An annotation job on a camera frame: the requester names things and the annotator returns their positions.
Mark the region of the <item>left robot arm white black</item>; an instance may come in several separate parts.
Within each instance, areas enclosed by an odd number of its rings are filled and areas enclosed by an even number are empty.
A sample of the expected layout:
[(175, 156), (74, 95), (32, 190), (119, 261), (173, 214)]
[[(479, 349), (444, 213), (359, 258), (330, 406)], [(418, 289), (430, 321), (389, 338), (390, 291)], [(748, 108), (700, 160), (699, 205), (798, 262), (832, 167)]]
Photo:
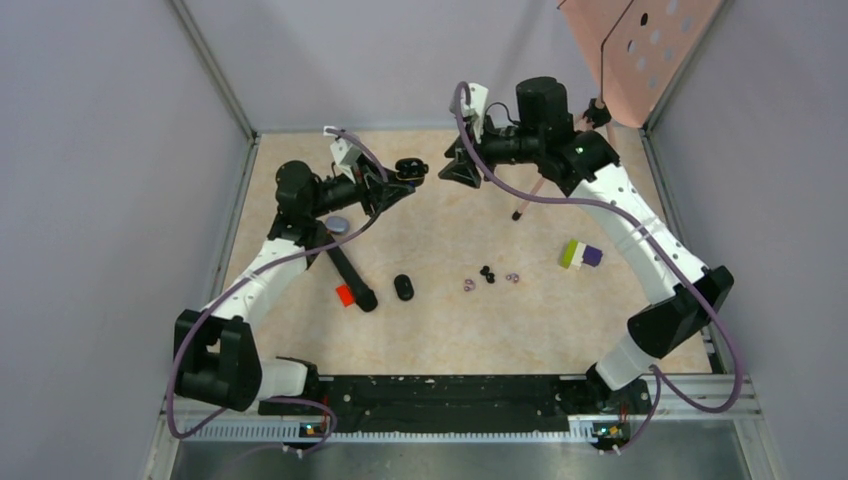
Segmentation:
[(428, 166), (418, 158), (385, 173), (358, 154), (351, 175), (321, 178), (303, 161), (284, 163), (275, 175), (277, 211), (267, 239), (227, 292), (201, 311), (175, 322), (175, 394), (236, 411), (282, 396), (297, 413), (319, 404), (314, 365), (297, 359), (260, 359), (254, 334), (289, 284), (326, 252), (364, 311), (378, 304), (350, 260), (334, 243), (324, 215), (359, 204), (370, 218), (411, 195)]

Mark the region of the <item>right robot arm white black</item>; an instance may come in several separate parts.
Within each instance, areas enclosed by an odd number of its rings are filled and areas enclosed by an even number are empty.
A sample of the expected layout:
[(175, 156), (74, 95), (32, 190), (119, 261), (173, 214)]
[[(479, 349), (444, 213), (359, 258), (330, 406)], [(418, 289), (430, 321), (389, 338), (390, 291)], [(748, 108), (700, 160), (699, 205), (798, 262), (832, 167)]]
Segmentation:
[(604, 136), (575, 128), (567, 90), (555, 78), (520, 82), (518, 121), (506, 127), (494, 125), (487, 97), (479, 84), (456, 86), (450, 111), (459, 136), (445, 154), (450, 162), (440, 178), (472, 188), (490, 180), (531, 203), (581, 208), (630, 266), (649, 303), (587, 372), (589, 404), (612, 412), (626, 400), (626, 386), (715, 322), (734, 279), (724, 266), (707, 266), (674, 236)]

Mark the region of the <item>black glossy earbud charging case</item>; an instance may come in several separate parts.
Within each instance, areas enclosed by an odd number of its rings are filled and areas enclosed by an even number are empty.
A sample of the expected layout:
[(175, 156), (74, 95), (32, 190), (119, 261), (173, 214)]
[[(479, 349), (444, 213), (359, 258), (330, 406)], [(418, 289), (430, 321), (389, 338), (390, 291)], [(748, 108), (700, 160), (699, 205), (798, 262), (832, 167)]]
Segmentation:
[(420, 158), (403, 158), (395, 163), (395, 176), (403, 182), (420, 182), (429, 172), (429, 166)]

